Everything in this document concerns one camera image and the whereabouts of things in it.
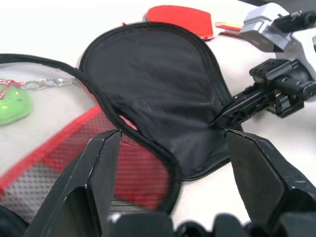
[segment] red ping pong paddle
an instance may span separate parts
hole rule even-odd
[[[145,20],[181,26],[202,40],[213,38],[211,14],[194,8],[172,5],[155,6],[148,10]]]

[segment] white tabletop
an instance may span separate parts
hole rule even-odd
[[[210,12],[213,23],[236,24],[242,24],[254,8],[236,0],[4,1],[0,9],[0,52],[31,54],[77,66],[86,47],[100,34],[122,22],[139,22],[150,7],[161,4],[198,8]],[[245,41],[225,36],[207,44],[218,59],[232,94],[253,83],[248,74],[252,67],[273,57]],[[263,113],[260,118],[245,122],[243,128],[272,141],[288,161],[316,184],[315,114],[316,103],[308,103],[305,109],[286,119]],[[222,212],[237,216],[241,222],[249,220],[230,164],[198,181],[185,183],[173,219],[176,226],[195,220],[210,229],[214,216]]]

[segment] black nylon fabric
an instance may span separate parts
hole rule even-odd
[[[96,39],[80,69],[142,136],[175,154],[185,180],[229,162],[224,131],[209,123],[230,94],[214,55],[194,34],[163,23],[124,26]]]

